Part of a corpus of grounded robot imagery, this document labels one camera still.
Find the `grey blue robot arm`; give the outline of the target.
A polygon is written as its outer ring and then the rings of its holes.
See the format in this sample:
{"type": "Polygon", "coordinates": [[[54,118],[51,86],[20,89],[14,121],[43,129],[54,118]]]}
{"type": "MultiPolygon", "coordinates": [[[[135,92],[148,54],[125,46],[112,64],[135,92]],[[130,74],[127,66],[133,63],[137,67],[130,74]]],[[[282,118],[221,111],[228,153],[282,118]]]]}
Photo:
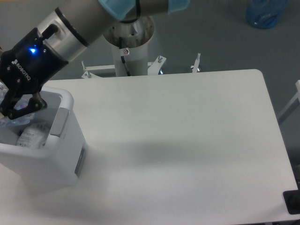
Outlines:
{"type": "Polygon", "coordinates": [[[93,44],[114,23],[189,6],[188,0],[68,0],[10,50],[0,54],[0,81],[7,88],[0,116],[11,120],[43,110],[43,85],[93,44]]]}

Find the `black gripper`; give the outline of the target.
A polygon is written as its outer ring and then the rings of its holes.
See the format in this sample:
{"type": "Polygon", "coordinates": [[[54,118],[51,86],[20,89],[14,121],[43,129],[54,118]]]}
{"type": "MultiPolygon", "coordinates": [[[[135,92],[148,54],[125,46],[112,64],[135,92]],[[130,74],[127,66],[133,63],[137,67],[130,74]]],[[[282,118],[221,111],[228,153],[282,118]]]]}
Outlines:
{"type": "Polygon", "coordinates": [[[0,104],[1,117],[14,120],[47,108],[39,91],[68,64],[46,43],[58,30],[57,27],[48,27],[40,33],[34,28],[11,50],[2,54],[0,80],[8,91],[0,104]],[[32,97],[16,109],[16,104],[26,94],[32,94],[32,97]]]}

